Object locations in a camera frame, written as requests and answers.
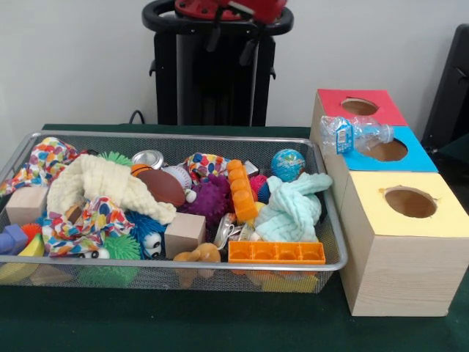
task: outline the light blue washcloth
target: light blue washcloth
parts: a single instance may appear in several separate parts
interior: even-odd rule
[[[322,209],[314,193],[328,189],[332,178],[303,173],[290,183],[276,176],[269,177],[267,183],[271,196],[256,218],[256,232],[269,242],[317,242],[314,225]]]

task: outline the red box top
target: red box top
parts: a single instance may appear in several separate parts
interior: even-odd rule
[[[381,124],[407,126],[405,118],[385,90],[318,89],[328,116],[371,116]]]

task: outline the white wall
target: white wall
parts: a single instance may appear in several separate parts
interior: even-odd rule
[[[47,122],[156,122],[149,0],[1,0],[0,165]],[[388,89],[421,134],[467,0],[289,0],[268,125],[309,126],[317,88]]]

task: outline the bottle label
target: bottle label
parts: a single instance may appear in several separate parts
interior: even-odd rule
[[[341,126],[336,130],[337,154],[344,154],[353,150],[353,127],[347,119],[342,119],[341,122]]]

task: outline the colorful polka dot cloth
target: colorful polka dot cloth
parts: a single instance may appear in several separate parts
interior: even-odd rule
[[[0,185],[0,196],[11,194],[24,186],[49,186],[59,173],[78,157],[77,150],[55,137],[35,145],[29,162],[12,178]]]
[[[229,159],[223,156],[195,153],[185,159],[180,166],[184,167],[189,172],[192,183],[198,185],[200,182],[207,182],[208,175],[210,174],[215,176],[224,174],[227,176],[226,165],[228,163]]]
[[[96,251],[106,236],[128,235],[133,226],[108,197],[98,197],[85,204],[75,224],[50,212],[43,221],[45,250],[50,257]]]

